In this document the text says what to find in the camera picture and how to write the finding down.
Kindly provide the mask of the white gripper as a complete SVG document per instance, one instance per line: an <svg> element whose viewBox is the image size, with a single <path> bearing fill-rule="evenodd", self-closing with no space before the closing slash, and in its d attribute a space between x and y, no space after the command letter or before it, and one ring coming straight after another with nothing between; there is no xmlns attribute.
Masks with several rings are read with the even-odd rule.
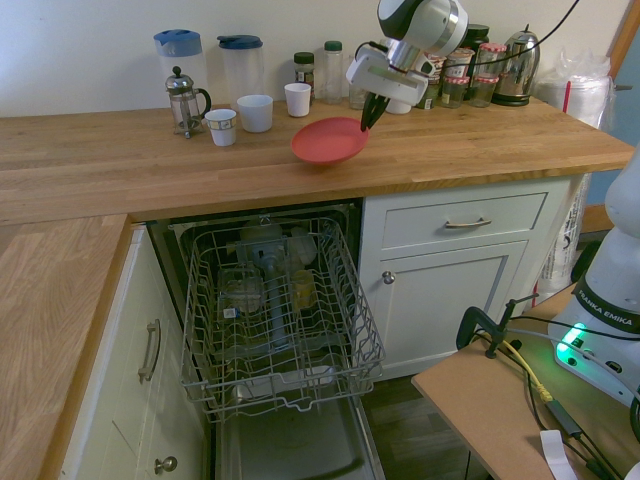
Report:
<svg viewBox="0 0 640 480"><path fill-rule="evenodd" d="M393 70L386 55L372 47L360 49L347 69L346 79L350 85L369 92L361 116L362 131L374 126L385 113L389 98L414 106L428 88L428 79L424 75Z"/></svg>

